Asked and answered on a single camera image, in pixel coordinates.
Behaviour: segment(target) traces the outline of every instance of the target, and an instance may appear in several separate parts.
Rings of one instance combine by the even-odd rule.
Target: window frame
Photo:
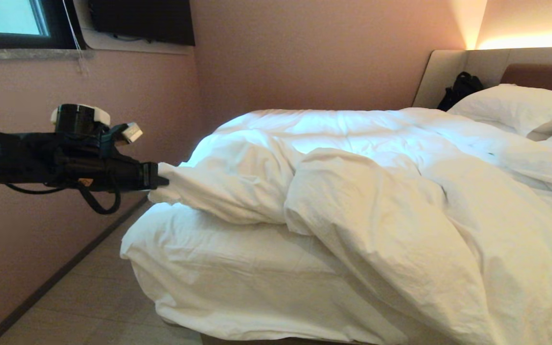
[[[30,0],[30,2],[34,16],[39,7],[44,10],[44,17],[37,17],[37,27],[41,34],[47,31],[50,35],[0,33],[0,49],[76,49],[72,32],[76,35],[81,49],[86,49],[73,0]],[[73,31],[68,22],[66,7]]]

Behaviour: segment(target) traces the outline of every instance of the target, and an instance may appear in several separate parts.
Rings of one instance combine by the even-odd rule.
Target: white duvet
[[[261,111],[153,202],[316,236],[377,300],[458,343],[552,345],[552,148],[429,109]]]

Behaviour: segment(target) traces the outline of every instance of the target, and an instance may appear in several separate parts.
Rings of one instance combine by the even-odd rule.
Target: headboard
[[[509,65],[500,83],[552,90],[552,65],[524,63]]]
[[[412,106],[437,107],[444,89],[453,86],[462,70],[478,76],[485,87],[508,82],[552,89],[549,65],[552,66],[552,48],[434,50]]]

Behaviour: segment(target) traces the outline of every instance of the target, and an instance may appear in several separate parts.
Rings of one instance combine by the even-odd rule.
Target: window
[[[75,49],[72,27],[80,36],[72,0],[0,0],[0,49]]]

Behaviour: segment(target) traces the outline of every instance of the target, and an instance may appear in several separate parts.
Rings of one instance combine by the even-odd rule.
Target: wall light
[[[477,49],[537,48],[552,46],[552,33],[508,35],[486,39]]]

